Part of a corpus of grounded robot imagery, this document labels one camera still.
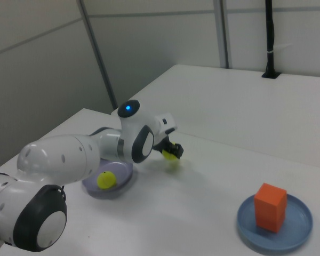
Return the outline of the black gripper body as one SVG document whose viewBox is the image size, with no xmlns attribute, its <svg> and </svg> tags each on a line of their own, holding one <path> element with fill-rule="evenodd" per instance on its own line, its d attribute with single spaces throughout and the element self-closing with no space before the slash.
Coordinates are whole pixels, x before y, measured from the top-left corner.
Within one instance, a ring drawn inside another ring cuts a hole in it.
<svg viewBox="0 0 320 256">
<path fill-rule="evenodd" d="M 169 136 L 166 136 L 158 144 L 154 145 L 152 149 L 160 153 L 162 151 L 165 151 L 167 153 L 174 154 L 176 150 L 176 146 L 170 141 Z"/>
</svg>

